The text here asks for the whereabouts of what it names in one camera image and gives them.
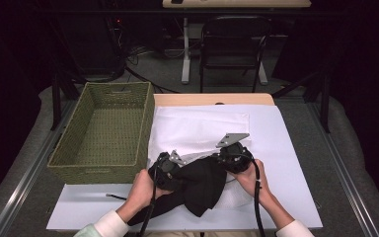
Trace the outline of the white table mat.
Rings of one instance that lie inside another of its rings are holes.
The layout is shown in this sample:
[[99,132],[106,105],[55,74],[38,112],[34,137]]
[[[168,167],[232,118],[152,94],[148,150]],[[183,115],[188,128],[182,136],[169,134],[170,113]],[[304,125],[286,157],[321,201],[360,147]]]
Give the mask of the white table mat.
[[[265,163],[271,191],[283,207],[311,229],[323,226],[317,207],[294,151],[281,112],[276,106],[224,105],[250,114],[253,134],[248,149]],[[130,185],[66,185],[47,223],[48,230],[76,232],[122,205]],[[197,217],[183,205],[152,218],[149,232],[167,231],[248,231],[258,227],[253,200],[231,176],[225,192],[214,208]]]

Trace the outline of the white desk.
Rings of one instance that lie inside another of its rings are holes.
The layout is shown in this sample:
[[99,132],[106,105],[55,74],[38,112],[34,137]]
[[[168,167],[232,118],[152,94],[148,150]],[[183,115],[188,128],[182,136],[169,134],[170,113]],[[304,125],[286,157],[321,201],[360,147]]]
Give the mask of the white desk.
[[[224,10],[224,9],[301,9],[311,6],[311,0],[162,0],[166,9],[181,10]],[[188,17],[183,19],[184,59],[182,83],[190,82],[190,39],[201,37],[201,23],[190,23]]]

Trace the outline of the white mesh laundry bag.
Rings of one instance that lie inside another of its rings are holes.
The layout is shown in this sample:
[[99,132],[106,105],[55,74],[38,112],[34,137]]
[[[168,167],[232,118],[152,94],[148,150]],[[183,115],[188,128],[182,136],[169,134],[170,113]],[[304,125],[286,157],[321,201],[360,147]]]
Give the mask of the white mesh laundry bag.
[[250,114],[224,105],[157,107],[147,167],[153,165],[161,152],[176,150],[188,163],[216,153],[219,151],[216,145],[227,133],[248,133],[241,143],[250,147],[253,138]]

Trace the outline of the metal rail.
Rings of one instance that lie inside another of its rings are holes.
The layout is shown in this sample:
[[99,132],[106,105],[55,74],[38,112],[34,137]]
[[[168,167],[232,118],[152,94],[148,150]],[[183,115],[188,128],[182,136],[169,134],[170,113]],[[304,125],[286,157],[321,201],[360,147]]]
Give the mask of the metal rail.
[[326,132],[320,122],[320,114],[316,105],[307,104],[307,108],[311,113],[312,120],[318,127],[318,130],[323,137],[326,146],[329,149],[333,163],[335,164],[335,171],[340,180],[341,186],[345,192],[346,198],[352,211],[361,227],[361,230],[365,237],[379,237],[379,231],[374,224],[374,221],[366,207],[358,189],[353,182],[351,175],[349,174],[340,152],[338,151],[331,135]]
[[51,130],[51,102],[45,101],[41,104],[32,131],[0,185],[0,237],[6,237],[42,168],[46,165],[47,158],[75,105],[75,101],[62,103],[61,120],[55,129]]

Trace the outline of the black folding chair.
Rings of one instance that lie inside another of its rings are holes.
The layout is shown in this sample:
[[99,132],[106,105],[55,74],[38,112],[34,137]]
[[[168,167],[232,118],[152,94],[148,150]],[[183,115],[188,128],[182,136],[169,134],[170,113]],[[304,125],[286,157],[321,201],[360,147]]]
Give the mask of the black folding chair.
[[260,68],[270,20],[261,16],[218,16],[201,29],[199,91],[203,92],[205,69],[254,70],[252,92],[260,80]]

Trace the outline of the black garment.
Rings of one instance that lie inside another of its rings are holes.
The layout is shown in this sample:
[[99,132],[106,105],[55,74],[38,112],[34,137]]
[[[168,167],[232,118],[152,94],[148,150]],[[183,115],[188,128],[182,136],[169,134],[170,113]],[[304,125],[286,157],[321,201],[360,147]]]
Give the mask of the black garment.
[[173,175],[180,186],[171,194],[156,199],[152,217],[167,213],[182,204],[193,215],[203,216],[218,203],[226,177],[227,172],[212,158],[191,162]]

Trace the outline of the person's left hand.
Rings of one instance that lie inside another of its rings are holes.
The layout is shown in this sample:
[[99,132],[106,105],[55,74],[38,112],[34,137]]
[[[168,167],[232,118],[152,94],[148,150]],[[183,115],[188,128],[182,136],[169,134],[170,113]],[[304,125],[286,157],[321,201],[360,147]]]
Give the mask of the person's left hand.
[[126,202],[117,211],[118,215],[128,222],[141,209],[148,206],[151,199],[168,195],[170,191],[155,188],[146,169],[142,169],[136,176]]

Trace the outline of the green woven basket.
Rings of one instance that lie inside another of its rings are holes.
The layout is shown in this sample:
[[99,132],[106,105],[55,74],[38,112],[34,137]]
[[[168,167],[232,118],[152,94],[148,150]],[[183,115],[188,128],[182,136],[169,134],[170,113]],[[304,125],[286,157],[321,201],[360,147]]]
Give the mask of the green woven basket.
[[132,183],[147,165],[154,109],[149,82],[86,84],[47,168],[68,185]]

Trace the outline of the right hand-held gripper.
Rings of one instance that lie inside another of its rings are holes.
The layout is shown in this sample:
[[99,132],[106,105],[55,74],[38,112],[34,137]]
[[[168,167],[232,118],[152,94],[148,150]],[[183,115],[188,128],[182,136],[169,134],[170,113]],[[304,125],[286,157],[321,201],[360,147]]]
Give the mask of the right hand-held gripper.
[[226,133],[216,144],[216,147],[219,149],[219,152],[215,154],[216,161],[226,171],[241,173],[249,168],[253,155],[241,143],[241,140],[248,136],[248,133]]

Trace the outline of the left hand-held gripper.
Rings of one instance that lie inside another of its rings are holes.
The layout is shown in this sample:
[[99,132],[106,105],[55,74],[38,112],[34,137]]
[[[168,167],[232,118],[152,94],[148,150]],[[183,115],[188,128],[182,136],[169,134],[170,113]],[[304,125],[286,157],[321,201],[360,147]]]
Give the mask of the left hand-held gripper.
[[149,168],[148,173],[157,188],[176,191],[182,184],[176,175],[186,163],[176,150],[171,153],[161,152],[155,163]]

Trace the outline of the person's right hand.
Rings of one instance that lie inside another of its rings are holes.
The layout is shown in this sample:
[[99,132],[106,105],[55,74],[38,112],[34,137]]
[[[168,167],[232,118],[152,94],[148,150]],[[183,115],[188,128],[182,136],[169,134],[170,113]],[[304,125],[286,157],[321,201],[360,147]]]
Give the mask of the person's right hand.
[[[268,187],[264,163],[261,160],[256,159],[246,171],[234,174],[233,177],[250,196],[258,197],[261,204],[271,199],[272,193]],[[256,181],[260,182],[260,191],[257,195],[255,194]]]

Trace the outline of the dark equipment cabinet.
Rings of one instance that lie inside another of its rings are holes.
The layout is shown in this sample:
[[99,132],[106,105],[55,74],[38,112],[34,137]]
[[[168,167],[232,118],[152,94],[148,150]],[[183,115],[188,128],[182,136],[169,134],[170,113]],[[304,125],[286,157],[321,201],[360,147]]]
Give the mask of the dark equipment cabinet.
[[[97,11],[108,0],[54,0],[57,9]],[[58,19],[69,51],[82,74],[117,78],[124,72],[124,60],[115,46],[113,27],[102,16],[73,15]]]

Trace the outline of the black stand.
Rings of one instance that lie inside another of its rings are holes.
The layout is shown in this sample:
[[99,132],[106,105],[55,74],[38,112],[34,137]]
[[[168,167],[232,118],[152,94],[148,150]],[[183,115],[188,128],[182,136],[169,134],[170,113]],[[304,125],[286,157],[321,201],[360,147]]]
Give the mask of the black stand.
[[302,95],[303,101],[305,103],[314,103],[317,101],[317,99],[320,99],[320,124],[325,132],[330,132],[330,82],[331,78],[328,74],[316,71],[296,82],[284,86],[282,89],[272,93],[271,96],[274,99],[280,98],[300,86],[306,86],[306,89]]
[[52,130],[55,130],[61,122],[61,93],[68,100],[76,100],[79,97],[79,92],[75,87],[73,79],[65,72],[56,72],[51,80],[52,93]]

